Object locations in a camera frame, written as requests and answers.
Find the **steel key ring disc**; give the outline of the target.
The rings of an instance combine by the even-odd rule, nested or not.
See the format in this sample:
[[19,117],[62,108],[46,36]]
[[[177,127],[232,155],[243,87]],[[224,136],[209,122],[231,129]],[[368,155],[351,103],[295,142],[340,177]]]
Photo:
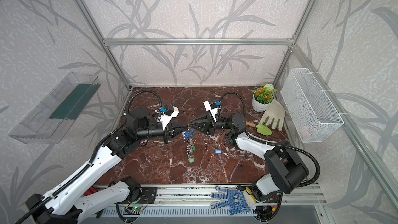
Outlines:
[[195,161],[194,153],[196,150],[196,147],[194,145],[194,131],[192,129],[188,129],[183,133],[183,135],[184,135],[184,143],[187,145],[186,153],[188,156],[188,161],[189,163],[193,163]]

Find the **blue key tag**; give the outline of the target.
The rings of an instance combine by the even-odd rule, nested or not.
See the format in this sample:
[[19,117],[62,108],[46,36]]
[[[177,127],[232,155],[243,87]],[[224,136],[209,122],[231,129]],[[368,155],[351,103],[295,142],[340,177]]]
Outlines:
[[214,150],[215,155],[221,155],[223,152],[222,150]]

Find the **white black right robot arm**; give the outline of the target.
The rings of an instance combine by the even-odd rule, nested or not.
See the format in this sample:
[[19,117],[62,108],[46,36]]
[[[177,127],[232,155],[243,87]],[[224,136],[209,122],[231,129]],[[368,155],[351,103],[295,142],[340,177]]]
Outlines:
[[228,130],[229,145],[263,159],[269,173],[255,181],[246,192],[249,199],[263,202],[273,192],[290,194],[293,189],[314,183],[320,176],[320,164],[305,150],[288,142],[270,142],[247,131],[246,108],[228,118],[222,117],[223,94],[218,101],[205,101],[205,113],[189,122],[189,127],[214,136],[216,130]]

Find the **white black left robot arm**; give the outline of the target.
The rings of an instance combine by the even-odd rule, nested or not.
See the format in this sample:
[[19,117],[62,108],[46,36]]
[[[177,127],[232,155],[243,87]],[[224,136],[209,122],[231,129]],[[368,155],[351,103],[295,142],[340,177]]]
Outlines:
[[[131,109],[134,99],[143,93],[151,93],[157,98],[159,108],[154,114],[145,107]],[[178,114],[179,109],[173,105],[163,105],[155,91],[143,89],[136,92],[126,104],[123,123],[105,136],[95,146],[90,159],[66,180],[43,195],[29,197],[25,203],[29,210],[17,223],[21,224],[32,217],[37,224],[79,224],[112,204],[139,199],[141,187],[131,177],[91,195],[84,196],[84,193],[106,172],[138,149],[142,140],[161,137],[167,144],[186,131],[186,125],[174,121]]]

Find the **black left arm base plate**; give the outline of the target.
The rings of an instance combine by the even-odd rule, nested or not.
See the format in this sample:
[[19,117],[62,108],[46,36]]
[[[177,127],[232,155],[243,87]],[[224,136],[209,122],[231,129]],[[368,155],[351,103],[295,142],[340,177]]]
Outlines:
[[154,204],[157,195],[157,187],[142,187],[141,193],[134,201],[135,204]]

